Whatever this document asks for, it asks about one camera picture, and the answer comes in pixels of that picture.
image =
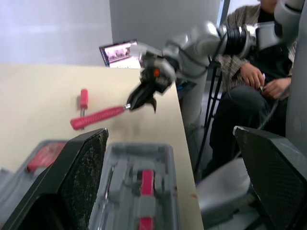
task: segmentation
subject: red tool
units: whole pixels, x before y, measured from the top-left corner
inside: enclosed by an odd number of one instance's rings
[[[82,89],[80,94],[80,109],[81,109],[81,117],[85,116],[85,110],[88,107],[88,91],[87,89]]]
[[[86,126],[89,126],[93,123],[106,120],[108,118],[120,115],[127,109],[130,109],[130,104],[127,104],[125,106],[119,106],[114,108],[105,109],[103,111],[94,113],[92,115],[84,116],[84,117],[78,117],[71,120],[71,127],[74,130],[79,130],[81,128],[84,128]]]
[[[47,168],[51,165],[58,155],[61,153],[66,142],[50,143],[42,147],[35,157],[29,162],[26,167],[26,171],[34,173],[38,168]]]
[[[141,196],[154,196],[154,172],[143,170]],[[154,230],[154,219],[143,217],[140,219],[139,230]]]

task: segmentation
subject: person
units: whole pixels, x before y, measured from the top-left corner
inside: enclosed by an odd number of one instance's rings
[[[256,6],[243,6],[230,14],[226,26],[236,27],[274,21],[276,0],[260,0]],[[274,102],[291,83],[296,42],[286,48],[285,55],[270,55],[239,59],[218,56],[223,78],[223,93],[213,119],[210,146],[212,160],[203,171],[206,177],[231,161],[239,148],[233,136],[235,126],[258,128],[269,114]],[[280,101],[264,130],[285,136],[287,99]]]

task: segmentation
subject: chair leg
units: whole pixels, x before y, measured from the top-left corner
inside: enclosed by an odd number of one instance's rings
[[[206,118],[205,118],[205,125],[208,122],[208,114],[209,114],[209,109],[210,109],[210,104],[211,104],[211,99],[212,99],[212,91],[213,91],[213,86],[214,86],[214,81],[215,81],[215,76],[216,76],[216,71],[217,68],[213,68],[212,70],[212,79],[211,79],[211,84],[210,84],[210,91],[209,91],[209,97],[208,97],[208,104],[207,104],[207,111],[206,111]]]
[[[213,98],[212,106],[211,106],[210,113],[209,113],[209,119],[208,119],[208,122],[205,125],[205,132],[204,132],[203,137],[202,137],[201,149],[198,153],[196,165],[195,165],[195,168],[194,168],[194,175],[197,174],[198,168],[199,168],[200,163],[201,163],[202,152],[203,152],[203,149],[205,147],[207,135],[208,135],[208,132],[209,132],[210,121],[211,121],[211,118],[213,116],[213,111],[214,111],[217,95],[218,95],[220,87],[221,87],[221,83],[222,83],[222,76],[219,77],[219,80],[217,82],[217,86],[216,86],[216,89],[215,89],[214,98]]]

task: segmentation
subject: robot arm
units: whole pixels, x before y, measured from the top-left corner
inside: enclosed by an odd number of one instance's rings
[[[237,55],[244,58],[252,52],[272,53],[290,47],[298,35],[298,24],[305,0],[279,0],[275,22],[216,28],[211,22],[194,27],[190,33],[175,37],[163,51],[148,46],[131,46],[130,51],[144,62],[141,84],[130,95],[130,110],[153,103],[153,94],[164,91],[179,74],[191,77],[206,68],[208,56]]]

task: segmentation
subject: dark pants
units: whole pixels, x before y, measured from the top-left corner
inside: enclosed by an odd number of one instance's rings
[[[223,93],[210,135],[213,157],[203,172],[203,178],[231,161],[239,151],[233,136],[234,127],[258,128],[273,104],[273,100],[264,98],[250,86],[237,86],[229,93]],[[279,102],[264,130],[285,136],[286,109],[287,100]]]

